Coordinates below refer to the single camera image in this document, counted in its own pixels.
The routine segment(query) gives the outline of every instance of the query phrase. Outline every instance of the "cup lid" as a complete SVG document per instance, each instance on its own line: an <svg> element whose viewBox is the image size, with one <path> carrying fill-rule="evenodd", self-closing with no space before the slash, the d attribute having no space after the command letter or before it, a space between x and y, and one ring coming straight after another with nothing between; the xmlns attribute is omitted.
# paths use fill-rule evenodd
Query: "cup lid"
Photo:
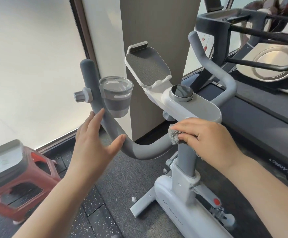
<svg viewBox="0 0 288 238"><path fill-rule="evenodd" d="M129 94L134 87L130 80L118 76L102 78L100 79L99 83L100 88L103 89L103 91L114 95Z"/></svg>

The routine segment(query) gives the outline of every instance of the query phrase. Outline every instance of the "hand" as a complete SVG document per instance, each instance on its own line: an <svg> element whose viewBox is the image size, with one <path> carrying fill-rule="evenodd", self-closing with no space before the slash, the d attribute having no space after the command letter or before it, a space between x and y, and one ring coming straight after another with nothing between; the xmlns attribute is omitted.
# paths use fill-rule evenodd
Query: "hand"
<svg viewBox="0 0 288 238"><path fill-rule="evenodd" d="M188 118L171 128L185 132L179 134L178 139L185 141L200 157L222 174L244 157L230 133L221 124L199 118Z"/></svg>
<svg viewBox="0 0 288 238"><path fill-rule="evenodd" d="M104 112L105 110L101 109L94 115L94 112L91 111L89 117L78 129L74 152L66 176L95 182L121 150L126 138L125 134L118 136L108 147L101 144L99 129Z"/></svg>

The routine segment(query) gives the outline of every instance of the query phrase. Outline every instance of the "plastic stool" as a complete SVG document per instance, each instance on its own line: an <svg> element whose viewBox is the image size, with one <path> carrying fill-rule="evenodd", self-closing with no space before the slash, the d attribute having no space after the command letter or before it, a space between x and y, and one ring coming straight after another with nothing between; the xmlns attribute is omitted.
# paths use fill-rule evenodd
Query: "plastic stool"
<svg viewBox="0 0 288 238"><path fill-rule="evenodd" d="M35 162L48 165L51 174L41 170ZM61 180L55 168L57 164L42 154L32 150L19 140L13 140L0 146L0 196L9 194L12 188L21 183L32 183L42 189L37 196L18 208L0 202L0 215L20 224L25 220L26 213L46 198L50 191Z"/></svg>

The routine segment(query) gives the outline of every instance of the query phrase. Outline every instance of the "treadmill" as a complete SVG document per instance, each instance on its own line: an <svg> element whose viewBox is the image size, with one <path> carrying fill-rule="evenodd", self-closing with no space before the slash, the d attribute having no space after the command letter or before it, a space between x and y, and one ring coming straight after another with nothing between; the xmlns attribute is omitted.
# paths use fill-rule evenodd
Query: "treadmill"
<svg viewBox="0 0 288 238"><path fill-rule="evenodd" d="M264 32L266 19L288 17L269 15L247 9L227 9L198 15L197 31L214 36L212 61L226 71L236 64L273 71L287 71L288 65L277 66L242 60L258 43L288 45L288 34ZM249 21L252 29L234 24ZM251 35L248 43L233 57L228 55L231 31ZM190 86L194 92L212 100L225 90L207 70L203 70ZM245 148L267 160L288 179L288 118L269 110L251 100L236 95L221 107L222 123L233 137Z"/></svg>

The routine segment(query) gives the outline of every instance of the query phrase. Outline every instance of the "right hand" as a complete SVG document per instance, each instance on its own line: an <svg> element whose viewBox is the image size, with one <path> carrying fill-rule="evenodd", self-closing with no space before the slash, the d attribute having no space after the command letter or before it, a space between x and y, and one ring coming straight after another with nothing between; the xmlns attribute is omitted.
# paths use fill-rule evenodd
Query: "right hand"
<svg viewBox="0 0 288 238"><path fill-rule="evenodd" d="M185 132L179 134L178 139L185 141L202 159L222 174L245 156L221 124L199 118L187 118L171 128Z"/></svg>

